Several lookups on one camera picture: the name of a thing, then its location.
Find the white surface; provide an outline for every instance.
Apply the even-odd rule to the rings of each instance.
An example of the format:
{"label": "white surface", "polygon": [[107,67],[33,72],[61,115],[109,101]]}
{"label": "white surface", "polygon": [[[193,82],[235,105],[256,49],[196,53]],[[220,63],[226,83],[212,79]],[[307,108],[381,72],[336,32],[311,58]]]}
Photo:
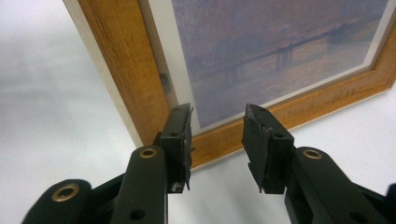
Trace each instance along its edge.
{"label": "white surface", "polygon": [[[292,131],[379,193],[396,182],[396,90]],[[51,185],[96,187],[134,144],[60,1],[0,3],[0,223],[20,223]],[[289,223],[282,196],[259,194],[240,153],[169,196],[170,223]]]}

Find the framed painting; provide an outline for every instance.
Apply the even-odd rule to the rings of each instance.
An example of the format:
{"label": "framed painting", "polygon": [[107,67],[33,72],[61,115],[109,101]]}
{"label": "framed painting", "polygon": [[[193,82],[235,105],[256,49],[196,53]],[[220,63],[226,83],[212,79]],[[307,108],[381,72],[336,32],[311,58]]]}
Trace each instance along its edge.
{"label": "framed painting", "polygon": [[242,148],[246,103],[293,128],[396,78],[396,0],[65,4],[137,146],[195,107],[194,167]]}

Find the brass screw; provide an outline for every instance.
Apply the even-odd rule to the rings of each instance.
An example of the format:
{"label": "brass screw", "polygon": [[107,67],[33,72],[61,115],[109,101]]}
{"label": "brass screw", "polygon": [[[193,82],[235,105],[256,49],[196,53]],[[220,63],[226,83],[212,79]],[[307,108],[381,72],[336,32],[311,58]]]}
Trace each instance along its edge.
{"label": "brass screw", "polygon": [[55,192],[53,192],[51,198],[56,203],[62,203],[76,196],[78,192],[79,192],[79,185],[75,183],[71,183],[57,189]]}
{"label": "brass screw", "polygon": [[155,155],[157,155],[157,150],[152,149],[152,148],[147,148],[147,149],[140,151],[139,155],[141,158],[148,159],[148,158],[151,158],[151,157],[154,157]]}
{"label": "brass screw", "polygon": [[303,151],[304,155],[307,158],[314,159],[314,160],[320,160],[322,158],[321,153],[318,151],[312,150],[312,149],[306,149]]}

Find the wooden frame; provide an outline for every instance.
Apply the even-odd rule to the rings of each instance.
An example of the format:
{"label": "wooden frame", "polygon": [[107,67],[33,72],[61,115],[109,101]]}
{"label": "wooden frame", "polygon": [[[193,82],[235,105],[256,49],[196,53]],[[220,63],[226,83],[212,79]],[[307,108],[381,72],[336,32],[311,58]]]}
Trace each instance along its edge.
{"label": "wooden frame", "polygon": [[[138,1],[64,2],[134,142],[138,147],[150,145],[163,128],[169,106]],[[390,89],[396,79],[394,24],[387,34],[372,69],[273,105],[271,112],[290,129]],[[242,148],[242,130],[238,119],[195,136],[193,167]]]}

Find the painting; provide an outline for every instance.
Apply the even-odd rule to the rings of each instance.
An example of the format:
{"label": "painting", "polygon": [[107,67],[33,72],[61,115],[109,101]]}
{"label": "painting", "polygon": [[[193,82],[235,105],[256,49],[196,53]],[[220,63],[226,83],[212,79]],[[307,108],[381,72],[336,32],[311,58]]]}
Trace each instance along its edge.
{"label": "painting", "polygon": [[[157,69],[158,52],[166,58],[162,62],[166,61],[168,66],[169,72],[165,73],[172,78],[172,90],[177,93],[178,103],[194,104],[190,74],[171,0],[120,0],[118,3],[80,0],[65,1],[65,4],[132,138],[139,146],[152,144],[166,122],[169,106],[172,106],[166,101],[168,95],[161,87],[163,80],[158,76],[159,72],[166,70]],[[285,100],[267,106],[271,113],[291,129],[394,86],[395,6],[396,0],[388,1],[365,58],[369,62],[367,68],[327,83],[324,80],[324,85],[294,97],[283,96]],[[152,44],[156,38],[157,44],[161,42],[159,48]],[[193,167],[241,149],[241,118],[230,122],[223,120],[221,122],[227,123],[213,129],[208,129],[212,125],[209,124],[204,128],[208,129],[207,132],[199,130],[196,113],[193,118],[196,120],[191,121],[192,128],[198,127],[199,133],[192,138],[195,148]]]}
{"label": "painting", "polygon": [[[169,70],[179,102],[195,106],[195,133],[241,117],[246,103],[267,106],[369,66],[388,4],[172,0],[185,72]],[[177,92],[181,76],[189,87]]]}

